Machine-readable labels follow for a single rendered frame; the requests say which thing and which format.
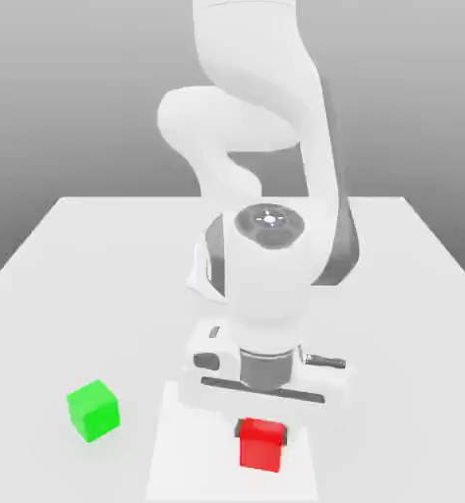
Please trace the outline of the small red cube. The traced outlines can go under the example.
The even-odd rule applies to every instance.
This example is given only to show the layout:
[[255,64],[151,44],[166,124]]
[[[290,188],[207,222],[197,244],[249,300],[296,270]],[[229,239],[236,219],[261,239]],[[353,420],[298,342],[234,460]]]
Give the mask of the small red cube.
[[243,418],[239,439],[242,467],[278,473],[281,465],[281,422]]

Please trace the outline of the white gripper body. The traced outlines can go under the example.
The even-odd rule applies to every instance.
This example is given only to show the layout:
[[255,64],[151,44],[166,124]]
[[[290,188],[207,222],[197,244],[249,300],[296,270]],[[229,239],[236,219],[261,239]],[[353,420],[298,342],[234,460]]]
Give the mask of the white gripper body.
[[194,408],[223,413],[228,419],[256,418],[278,421],[295,429],[307,426],[344,429],[352,421],[355,368],[296,365],[285,386],[302,393],[321,394],[325,402],[253,393],[201,383],[203,374],[186,370],[179,380],[181,401]]

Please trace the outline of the small green cube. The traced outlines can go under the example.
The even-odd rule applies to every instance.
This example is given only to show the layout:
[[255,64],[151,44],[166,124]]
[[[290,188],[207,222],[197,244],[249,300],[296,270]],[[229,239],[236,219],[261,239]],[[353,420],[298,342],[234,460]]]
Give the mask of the small green cube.
[[86,443],[120,425],[117,397],[99,379],[68,394],[67,405],[70,421]]

